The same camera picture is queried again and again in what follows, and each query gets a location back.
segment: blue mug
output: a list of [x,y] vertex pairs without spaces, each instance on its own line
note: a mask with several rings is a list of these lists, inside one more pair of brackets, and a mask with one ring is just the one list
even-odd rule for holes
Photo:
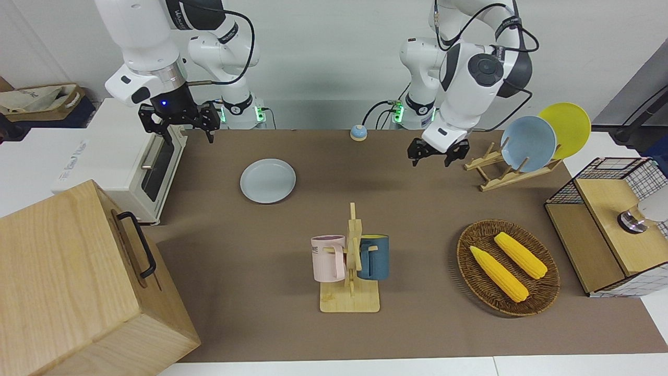
[[389,236],[362,235],[359,243],[362,270],[357,276],[363,280],[384,280],[389,276]]

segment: mug handle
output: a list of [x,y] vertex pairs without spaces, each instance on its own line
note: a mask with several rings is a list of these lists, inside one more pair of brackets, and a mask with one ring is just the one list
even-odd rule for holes
[[336,278],[345,277],[345,265],[343,265],[343,247],[340,244],[331,244],[328,247],[334,248],[334,260],[335,260],[334,265],[336,267]]
[[359,257],[361,258],[362,265],[366,264],[367,268],[364,270],[362,268],[361,278],[370,278],[371,277],[371,257],[369,257],[370,247],[368,244],[361,244],[359,246]]

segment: white wall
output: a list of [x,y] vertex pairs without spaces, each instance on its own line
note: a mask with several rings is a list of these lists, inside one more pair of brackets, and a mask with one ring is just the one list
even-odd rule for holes
[[[534,99],[520,112],[553,102],[583,106],[594,118],[668,35],[665,0],[518,0],[524,25],[541,42],[532,54]],[[0,74],[15,86],[64,79],[108,96],[104,81],[122,63],[91,0],[2,0]],[[430,0],[228,0],[255,23],[260,64],[252,89],[275,109],[281,128],[349,128],[370,104],[395,98],[409,81],[398,49],[431,36]],[[484,26],[465,34],[470,41]],[[185,51],[193,34],[174,31]],[[190,79],[206,74],[187,64]],[[195,88],[196,99],[216,95]],[[483,117],[490,126],[517,98],[499,99]]]

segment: yellow plate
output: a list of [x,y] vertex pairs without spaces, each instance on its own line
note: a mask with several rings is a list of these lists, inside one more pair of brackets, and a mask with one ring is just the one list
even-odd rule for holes
[[556,142],[561,145],[554,153],[554,159],[570,157],[589,140],[591,121],[587,112],[577,104],[555,103],[540,111],[538,116],[550,123]]

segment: wicker basket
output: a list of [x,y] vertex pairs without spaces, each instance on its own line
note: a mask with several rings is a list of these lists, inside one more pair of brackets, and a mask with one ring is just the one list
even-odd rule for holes
[[[529,249],[545,266],[545,277],[535,280],[517,266],[494,242],[501,231],[514,237]],[[529,297],[521,303],[513,302],[482,270],[471,254],[469,246],[476,246],[494,256],[529,290]],[[460,272],[473,293],[493,309],[510,316],[530,316],[549,308],[559,293],[559,272],[552,255],[544,245],[525,229],[498,219],[487,219],[467,227],[457,243],[457,263]]]

